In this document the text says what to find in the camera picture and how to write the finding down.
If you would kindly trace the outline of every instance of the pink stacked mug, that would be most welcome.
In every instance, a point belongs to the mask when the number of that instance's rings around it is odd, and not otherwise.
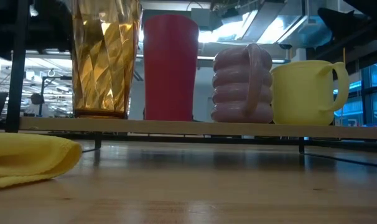
[[[270,123],[271,56],[257,44],[221,51],[214,60],[211,117],[217,122]]]

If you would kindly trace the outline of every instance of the black metal frame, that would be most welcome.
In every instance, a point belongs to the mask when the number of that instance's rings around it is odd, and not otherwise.
[[[7,120],[6,120],[6,131],[7,132],[18,132],[19,130],[19,119],[20,119],[20,108],[21,108],[21,93],[22,93],[22,82],[24,79],[24,63],[25,63],[25,57],[26,57],[26,34],[27,34],[27,27],[28,27],[28,21],[29,21],[29,0],[19,0],[18,1],[18,12],[17,12],[17,21],[16,21],[16,35],[15,35],[15,41],[14,41],[14,55],[13,55],[13,64],[12,64],[12,73],[11,73],[11,88],[10,88],[10,94],[9,94],[9,107],[7,110]],[[336,46],[333,46],[331,51],[336,50],[337,48],[344,47],[345,43],[353,41],[353,38],[357,38],[359,36],[362,36],[364,32],[359,32],[356,34],[353,34],[348,38],[346,42],[340,42]],[[325,52],[324,54],[318,54],[317,57],[322,58],[324,55],[327,55],[329,52]],[[44,88],[44,81],[42,83],[42,94],[43,94],[43,88]],[[377,91],[377,88],[365,88],[362,90],[363,93],[372,93]],[[95,148],[90,149],[88,151],[98,151],[101,148],[101,141],[102,139],[106,139],[107,136],[102,135],[102,133],[95,133],[94,136],[89,136],[90,139],[95,140]],[[182,138],[174,138],[168,139],[168,138],[157,138],[157,137],[136,137],[135,136],[125,136],[123,138],[118,138],[116,140],[139,140],[139,141],[179,141],[182,142]],[[189,142],[198,142],[198,139],[194,138],[184,138],[184,141]],[[327,159],[335,159],[338,161],[344,161],[344,162],[351,162],[355,164],[361,164],[366,166],[375,166],[377,167],[377,164],[370,164],[365,162],[358,162],[353,160],[347,160],[347,159],[340,159],[336,157],[330,157],[330,156],[323,156],[318,154],[311,154],[306,153],[305,151],[305,145],[308,145],[307,141],[304,140],[304,137],[299,138],[299,140],[293,140],[293,141],[281,141],[277,139],[229,139],[229,140],[209,140],[209,139],[201,139],[203,142],[207,143],[215,143],[214,141],[217,141],[217,143],[229,143],[233,142],[234,144],[242,143],[242,144],[294,144],[299,146],[299,154],[305,155],[305,156],[317,156],[317,157],[323,157]]]

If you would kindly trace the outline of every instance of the wooden shelf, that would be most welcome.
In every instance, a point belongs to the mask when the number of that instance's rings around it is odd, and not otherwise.
[[[21,118],[21,130],[107,131],[152,134],[219,134],[377,139],[377,128],[280,124],[133,121],[122,119]]]

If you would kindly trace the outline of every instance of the wooden table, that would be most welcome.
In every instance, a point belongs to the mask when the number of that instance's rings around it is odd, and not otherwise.
[[[377,168],[287,146],[104,142],[55,180],[0,190],[3,223],[377,223]]]

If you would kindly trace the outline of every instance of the cup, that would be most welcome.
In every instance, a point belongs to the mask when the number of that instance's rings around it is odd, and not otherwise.
[[[142,8],[138,0],[73,0],[75,116],[127,118]]]
[[[198,25],[164,14],[144,24],[145,118],[192,121]]]
[[[335,101],[332,70],[338,77]],[[271,74],[276,124],[329,125],[333,121],[333,112],[347,101],[349,77],[342,62],[293,62],[276,67]]]

